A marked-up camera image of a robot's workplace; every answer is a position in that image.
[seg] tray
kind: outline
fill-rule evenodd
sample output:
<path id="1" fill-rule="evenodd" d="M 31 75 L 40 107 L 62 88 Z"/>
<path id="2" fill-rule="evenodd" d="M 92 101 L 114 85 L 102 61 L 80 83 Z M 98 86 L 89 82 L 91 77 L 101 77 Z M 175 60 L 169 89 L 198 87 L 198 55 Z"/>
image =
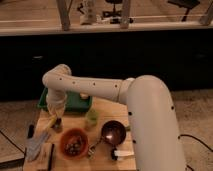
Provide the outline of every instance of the tray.
<path id="1" fill-rule="evenodd" d="M 47 103 L 46 103 L 46 95 L 48 89 L 44 88 L 41 97 L 39 99 L 39 103 L 37 107 L 39 109 L 44 109 L 47 111 Z M 87 112 L 92 105 L 92 97 L 89 96 L 88 99 L 82 99 L 79 93 L 75 92 L 67 92 L 67 103 L 65 111 L 72 112 Z"/>

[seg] cabinet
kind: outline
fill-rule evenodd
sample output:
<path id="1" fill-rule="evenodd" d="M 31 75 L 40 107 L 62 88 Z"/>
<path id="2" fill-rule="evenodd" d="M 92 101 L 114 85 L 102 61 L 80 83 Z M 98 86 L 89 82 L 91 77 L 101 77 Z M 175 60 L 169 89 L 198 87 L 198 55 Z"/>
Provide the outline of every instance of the cabinet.
<path id="1" fill-rule="evenodd" d="M 0 100 L 39 98 L 42 75 L 65 63 L 75 76 L 153 74 L 170 90 L 213 87 L 213 30 L 0 37 Z"/>

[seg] floor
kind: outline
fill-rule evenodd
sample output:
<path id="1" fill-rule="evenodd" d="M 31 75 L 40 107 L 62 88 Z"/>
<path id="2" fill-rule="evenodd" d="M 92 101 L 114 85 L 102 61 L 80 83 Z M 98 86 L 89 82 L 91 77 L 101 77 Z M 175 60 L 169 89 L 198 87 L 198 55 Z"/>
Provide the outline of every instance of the floor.
<path id="1" fill-rule="evenodd" d="M 213 89 L 171 92 L 182 134 L 191 134 L 213 147 Z M 24 150 L 27 130 L 36 124 L 38 100 L 1 102 L 0 129 Z M 213 153 L 189 137 L 182 137 L 187 163 L 195 171 L 213 170 Z M 0 161 L 22 155 L 0 135 Z M 3 169 L 20 171 L 22 167 Z"/>
<path id="2" fill-rule="evenodd" d="M 208 9 L 212 0 L 200 1 L 188 16 L 188 21 L 200 18 Z M 73 0 L 70 20 L 72 24 L 79 24 L 80 12 L 77 6 L 81 0 Z M 112 10 L 112 5 L 104 0 L 95 1 L 98 15 L 103 10 Z M 130 16 L 134 22 L 180 21 L 186 9 L 170 4 L 167 0 L 134 0 L 131 1 Z M 60 26 L 56 1 L 52 0 L 1 0 L 0 1 L 0 29 L 3 28 L 31 28 Z"/>

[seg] office chair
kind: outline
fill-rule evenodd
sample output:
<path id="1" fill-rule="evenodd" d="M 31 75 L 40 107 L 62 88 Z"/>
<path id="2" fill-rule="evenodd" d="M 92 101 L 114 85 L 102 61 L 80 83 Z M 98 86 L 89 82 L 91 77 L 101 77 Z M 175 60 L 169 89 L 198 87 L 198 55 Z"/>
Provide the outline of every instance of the office chair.
<path id="1" fill-rule="evenodd" d="M 200 4 L 198 0 L 168 0 L 167 2 L 177 5 L 180 8 L 186 8 L 186 12 L 181 21 L 186 21 L 190 10 Z"/>
<path id="2" fill-rule="evenodd" d="M 105 0 L 107 3 L 113 4 L 113 11 L 103 11 L 103 17 L 117 17 L 121 16 L 121 10 L 117 11 L 115 6 L 116 4 L 122 4 L 122 0 Z"/>

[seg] wooden bowl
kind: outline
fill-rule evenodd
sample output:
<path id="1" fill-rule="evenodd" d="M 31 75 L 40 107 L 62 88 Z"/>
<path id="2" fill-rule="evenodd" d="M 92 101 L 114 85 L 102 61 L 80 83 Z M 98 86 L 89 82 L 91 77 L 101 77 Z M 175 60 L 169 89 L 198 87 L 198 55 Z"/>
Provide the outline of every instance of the wooden bowl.
<path id="1" fill-rule="evenodd" d="M 83 129 L 72 128 L 62 134 L 59 150 L 66 159 L 80 159 L 87 155 L 88 149 L 88 138 Z"/>

